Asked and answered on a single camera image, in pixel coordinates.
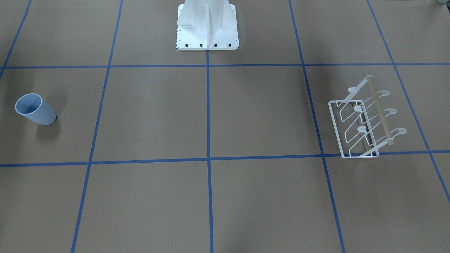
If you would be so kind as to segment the light blue plastic cup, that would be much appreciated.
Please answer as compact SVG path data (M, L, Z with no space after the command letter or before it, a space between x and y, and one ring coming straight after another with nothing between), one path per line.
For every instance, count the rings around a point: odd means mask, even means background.
M41 125L50 125L57 116L52 107L37 93L21 96L15 103L18 114Z

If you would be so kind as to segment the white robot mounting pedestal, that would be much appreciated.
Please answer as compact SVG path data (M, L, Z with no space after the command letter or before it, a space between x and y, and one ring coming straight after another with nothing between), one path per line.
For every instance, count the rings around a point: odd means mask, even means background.
M186 0L177 14L177 50L239 48L236 7L228 0Z

